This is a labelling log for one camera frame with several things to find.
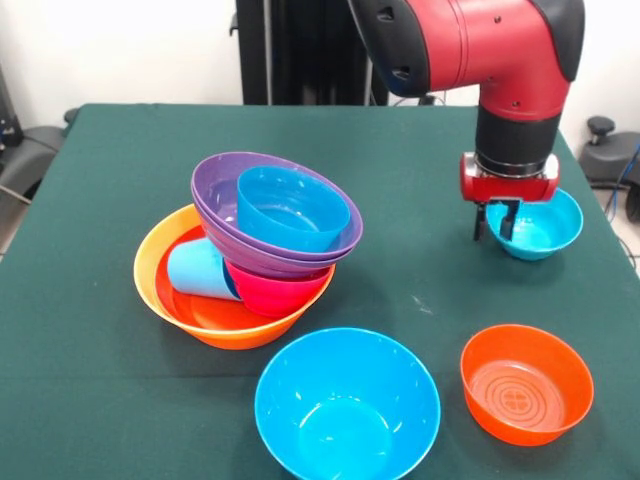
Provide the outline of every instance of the blue cable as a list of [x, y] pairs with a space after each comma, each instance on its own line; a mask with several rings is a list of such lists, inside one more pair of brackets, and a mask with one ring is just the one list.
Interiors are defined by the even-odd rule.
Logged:
[[618, 189], [620, 188], [620, 184], [626, 178], [626, 176], [629, 175], [629, 173], [631, 172], [635, 164], [638, 162], [639, 157], [640, 157], [640, 145], [638, 145], [638, 148], [636, 149], [636, 153], [633, 154], [633, 157], [631, 158], [626, 168], [622, 172], [622, 175], [620, 175], [620, 178], [618, 179], [616, 186], [613, 189], [613, 194], [611, 197], [613, 215], [611, 216], [611, 218], [609, 218], [609, 223], [613, 222], [613, 219], [616, 218], [616, 211], [618, 209]]

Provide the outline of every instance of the pink bowl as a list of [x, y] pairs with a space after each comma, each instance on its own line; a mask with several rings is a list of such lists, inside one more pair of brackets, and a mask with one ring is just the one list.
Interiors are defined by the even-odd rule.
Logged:
[[331, 269], [301, 279], [261, 277], [225, 260], [225, 265], [245, 307], [265, 317], [287, 316], [306, 304], [327, 281]]

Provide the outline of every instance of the bowl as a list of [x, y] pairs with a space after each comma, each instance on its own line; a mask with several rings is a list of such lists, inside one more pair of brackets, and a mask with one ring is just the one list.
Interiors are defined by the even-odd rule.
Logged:
[[[347, 203], [351, 217], [349, 223], [326, 252], [298, 252], [281, 248], [252, 238], [238, 228], [238, 177], [245, 170], [258, 166], [278, 166], [306, 173], [330, 186]], [[221, 232], [227, 233], [230, 237], [279, 258], [308, 262], [343, 258], [353, 250], [362, 237], [362, 216], [353, 201], [322, 175], [283, 158], [250, 152], [214, 155], [200, 162], [194, 169], [191, 177], [191, 194], [207, 222], [217, 224]]]
[[580, 206], [559, 188], [549, 202], [520, 203], [511, 241], [500, 235], [506, 213], [506, 205], [491, 204], [487, 207], [487, 222], [504, 249], [521, 260], [547, 258], [573, 243], [582, 231]]
[[331, 274], [331, 268], [325, 268], [311, 277], [282, 280], [255, 275], [228, 260], [225, 265], [245, 306], [258, 315], [276, 318], [307, 303]]
[[220, 250], [222, 255], [234, 265], [244, 268], [249, 272], [270, 278], [303, 278], [314, 275], [319, 270], [323, 270], [339, 262], [347, 255], [319, 261], [293, 260], [279, 257], [271, 253], [259, 250], [242, 240], [231, 236], [217, 224], [206, 221], [205, 214], [200, 210], [198, 204], [195, 208], [202, 219], [202, 227], [207, 237]]
[[356, 328], [320, 330], [284, 347], [256, 390], [258, 431], [297, 478], [396, 479], [433, 445], [440, 401], [407, 348]]
[[238, 226], [262, 242], [324, 252], [349, 220], [342, 197], [304, 172], [254, 167], [238, 177]]
[[177, 245], [203, 236], [193, 205], [172, 213], [140, 244], [133, 263], [133, 278], [140, 297], [154, 313], [208, 345], [243, 350], [272, 342], [291, 328], [331, 282], [333, 268], [305, 305], [276, 320], [257, 315], [240, 302], [180, 293], [172, 287], [167, 274], [170, 252]]
[[580, 423], [593, 403], [593, 380], [582, 358], [534, 327], [482, 330], [464, 347], [460, 371], [475, 420], [512, 445], [552, 442]]

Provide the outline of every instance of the table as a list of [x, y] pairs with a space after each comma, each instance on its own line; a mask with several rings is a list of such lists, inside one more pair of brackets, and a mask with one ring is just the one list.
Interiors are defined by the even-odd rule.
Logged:
[[[562, 186], [585, 215], [576, 243], [527, 264], [472, 242], [458, 158], [474, 129], [469, 108], [82, 108], [0, 264], [2, 477], [290, 478], [255, 427], [258, 376], [294, 338], [358, 326], [404, 343], [438, 385], [440, 433], [410, 478], [640, 478], [638, 278], [562, 139]], [[132, 280], [148, 230], [190, 203], [196, 163], [230, 150], [316, 169], [365, 220], [320, 301], [245, 352], [168, 325]], [[557, 334], [591, 367], [591, 413], [549, 446], [505, 445], [466, 409], [460, 352], [505, 322]]]

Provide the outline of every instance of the blue cup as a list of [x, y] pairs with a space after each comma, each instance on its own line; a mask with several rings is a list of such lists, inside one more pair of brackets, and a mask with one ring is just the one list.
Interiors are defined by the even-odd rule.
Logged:
[[169, 281], [181, 293], [240, 300], [218, 249], [207, 238], [178, 245], [169, 254]]
[[238, 177], [238, 227], [260, 241], [326, 252], [350, 218], [333, 188], [298, 170], [254, 167]]

